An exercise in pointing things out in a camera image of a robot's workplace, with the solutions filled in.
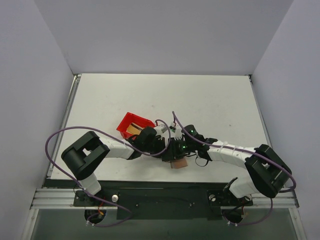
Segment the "red plastic bin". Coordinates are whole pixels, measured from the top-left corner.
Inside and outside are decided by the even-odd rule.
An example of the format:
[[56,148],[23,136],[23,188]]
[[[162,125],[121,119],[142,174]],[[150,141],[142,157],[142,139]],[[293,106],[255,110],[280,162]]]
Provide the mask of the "red plastic bin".
[[120,132],[124,139],[128,139],[133,135],[139,135],[146,127],[154,128],[155,126],[151,120],[127,112],[116,130]]

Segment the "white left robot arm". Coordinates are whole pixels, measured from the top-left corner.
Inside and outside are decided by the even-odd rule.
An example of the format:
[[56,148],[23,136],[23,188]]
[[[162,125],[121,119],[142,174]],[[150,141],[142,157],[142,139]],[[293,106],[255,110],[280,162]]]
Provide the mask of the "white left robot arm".
[[145,127],[138,135],[128,138],[123,143],[110,138],[99,137],[94,131],[88,131],[76,142],[65,149],[61,158],[81,187],[86,190],[85,200],[92,206],[103,200],[101,185],[94,174],[105,158],[133,160],[143,153],[160,157],[168,146],[164,134],[168,128],[161,124]]

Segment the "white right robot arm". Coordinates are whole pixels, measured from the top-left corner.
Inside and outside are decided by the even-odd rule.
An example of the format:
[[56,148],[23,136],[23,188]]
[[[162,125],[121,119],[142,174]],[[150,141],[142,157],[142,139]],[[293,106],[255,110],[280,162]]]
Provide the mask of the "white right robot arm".
[[190,124],[185,127],[173,121],[170,130],[174,137],[167,153],[183,158],[195,154],[198,158],[210,162],[223,162],[247,170],[248,176],[235,177],[223,192],[224,201],[236,204],[241,198],[260,193],[267,198],[275,198],[279,193],[288,193],[295,189],[284,189],[286,182],[293,178],[291,169],[266,144],[259,147],[241,147],[222,142],[215,138],[205,138]]

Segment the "tan leather card holder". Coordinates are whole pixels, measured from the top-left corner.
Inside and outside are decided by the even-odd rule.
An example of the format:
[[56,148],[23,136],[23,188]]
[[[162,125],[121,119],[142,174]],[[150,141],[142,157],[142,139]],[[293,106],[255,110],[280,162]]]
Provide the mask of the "tan leather card holder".
[[188,162],[185,158],[176,159],[170,162],[170,167],[172,169],[181,169],[188,166]]

